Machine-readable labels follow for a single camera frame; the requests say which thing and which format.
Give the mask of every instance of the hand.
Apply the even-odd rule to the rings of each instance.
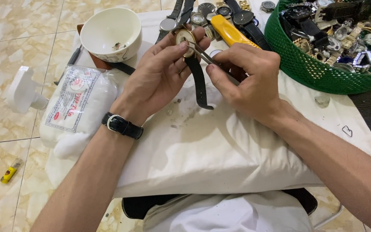
[[[233,76],[242,81],[235,86],[218,66],[207,66],[206,71],[223,98],[237,111],[267,126],[271,117],[279,113],[282,103],[277,86],[280,56],[235,43],[215,55],[214,60],[230,68]]]
[[[193,33],[199,46],[206,50],[210,39],[204,36],[204,28],[198,27]],[[188,50],[186,45],[187,42],[175,45],[175,38],[169,33],[146,51],[110,112],[141,126],[149,116],[170,103],[191,74],[183,62]]]

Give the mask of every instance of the yellow case opener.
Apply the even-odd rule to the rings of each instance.
[[[245,43],[256,48],[260,48],[255,43],[247,39],[237,28],[234,27],[227,19],[222,15],[216,15],[211,19],[211,25],[224,41],[231,47],[234,43]]]

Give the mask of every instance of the green plastic basket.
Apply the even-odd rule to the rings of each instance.
[[[280,0],[265,27],[265,37],[281,57],[280,68],[297,82],[322,92],[356,94],[371,89],[371,75],[343,72],[301,51],[284,33],[279,12],[293,0]]]

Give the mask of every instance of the cotton wool package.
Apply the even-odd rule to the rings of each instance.
[[[60,159],[77,161],[117,97],[104,69],[68,65],[40,124],[41,140]]]

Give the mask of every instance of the white ceramic bowl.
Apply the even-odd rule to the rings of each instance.
[[[130,9],[105,9],[88,19],[81,29],[80,39],[84,48],[101,60],[122,62],[140,49],[141,21]],[[116,43],[120,43],[119,49],[115,48]]]

